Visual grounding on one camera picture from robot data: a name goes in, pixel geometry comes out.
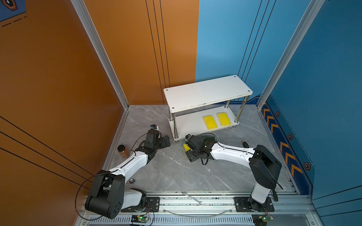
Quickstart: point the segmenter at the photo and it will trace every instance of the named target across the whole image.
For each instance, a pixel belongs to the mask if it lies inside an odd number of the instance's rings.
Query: white shelf
[[[229,120],[231,122],[231,125],[229,126],[221,126],[217,113],[220,112],[226,112],[227,116],[229,117]],[[207,130],[206,124],[203,120],[204,116],[212,115],[214,117],[214,120],[216,122],[216,125],[218,126],[217,129],[213,130]],[[191,135],[199,135],[202,133],[212,132],[218,129],[228,128],[234,125],[238,125],[239,123],[235,123],[235,115],[230,110],[230,108],[225,108],[224,106],[211,108],[208,110],[198,111],[186,115],[180,115],[176,117],[176,127],[177,127],[177,133],[178,133],[178,139],[175,139],[174,129],[173,129],[173,121],[169,121],[170,127],[172,130],[173,139],[176,140],[182,140],[185,139],[185,136],[187,134]]]
[[[171,113],[245,97],[253,91],[236,75],[165,88]]]

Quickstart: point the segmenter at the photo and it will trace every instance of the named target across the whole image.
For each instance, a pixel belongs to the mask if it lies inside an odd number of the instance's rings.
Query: bottle
[[[128,158],[130,156],[130,151],[124,145],[118,146],[117,150],[123,158]]]

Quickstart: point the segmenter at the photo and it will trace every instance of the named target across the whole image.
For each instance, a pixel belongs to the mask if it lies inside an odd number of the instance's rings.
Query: sponge
[[[218,125],[216,125],[216,122],[212,115],[204,116],[203,117],[204,122],[206,124],[206,127],[208,130],[217,129]]]
[[[189,146],[187,146],[186,144],[184,144],[184,150],[185,152],[188,151],[188,150],[191,150],[191,148],[189,148]]]
[[[221,126],[231,125],[229,117],[227,116],[226,112],[218,113],[218,118]]]

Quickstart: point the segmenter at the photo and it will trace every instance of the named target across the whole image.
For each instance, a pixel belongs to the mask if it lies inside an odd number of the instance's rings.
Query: blue decorative border
[[[269,98],[267,103],[263,105],[261,113],[263,114],[274,140],[282,153],[284,161],[287,163],[288,169],[292,174],[300,194],[311,195],[313,185],[312,180],[310,180],[310,175],[314,178],[314,168],[311,167],[309,171],[305,170],[304,161],[301,160],[307,159],[307,157],[303,156],[304,152],[303,154],[296,154],[294,148],[297,147],[297,145],[295,142],[291,141],[294,140],[297,143],[298,141],[296,140],[294,134],[292,134],[293,137],[291,137],[291,140],[287,138],[290,133],[285,133],[285,129],[289,131],[290,128],[288,125],[285,126],[284,122],[281,123],[281,121],[285,121],[285,119],[272,98]]]

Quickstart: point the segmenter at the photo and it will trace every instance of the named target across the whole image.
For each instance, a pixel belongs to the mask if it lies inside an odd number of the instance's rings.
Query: ratchet wrench
[[[187,197],[189,197],[190,199],[197,201],[200,205],[202,205],[202,201],[199,201],[197,199],[195,199],[194,197],[192,197],[191,195],[187,194],[186,192],[182,191],[181,192],[183,195],[186,195]]]

